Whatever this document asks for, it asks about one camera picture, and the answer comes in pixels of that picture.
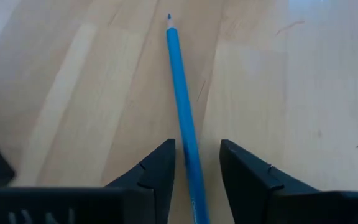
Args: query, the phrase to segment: colored pencil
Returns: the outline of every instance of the colored pencil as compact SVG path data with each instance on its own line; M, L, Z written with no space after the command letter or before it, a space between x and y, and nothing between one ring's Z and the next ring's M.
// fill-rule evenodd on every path
M185 69L181 57L178 31L168 14L167 44L172 69L173 87L177 103L181 138L185 152L186 174L188 178L193 219L195 224L209 223L208 208L201 170L196 132L191 115L191 106L187 91Z

